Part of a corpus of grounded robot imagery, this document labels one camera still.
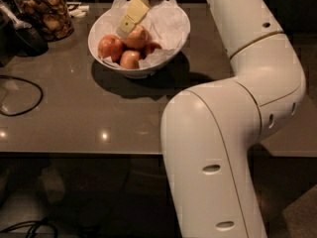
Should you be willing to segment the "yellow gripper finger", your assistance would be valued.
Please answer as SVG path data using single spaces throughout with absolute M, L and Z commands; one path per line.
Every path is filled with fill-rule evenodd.
M 151 9 L 149 0 L 130 0 L 117 28 L 117 34 L 126 38 L 140 24 Z

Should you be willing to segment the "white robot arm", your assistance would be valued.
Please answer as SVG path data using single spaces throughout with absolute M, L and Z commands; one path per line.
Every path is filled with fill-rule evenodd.
M 161 150 L 182 238 L 266 238 L 249 148 L 295 114 L 298 57 L 263 0 L 207 0 L 233 76 L 166 105 Z

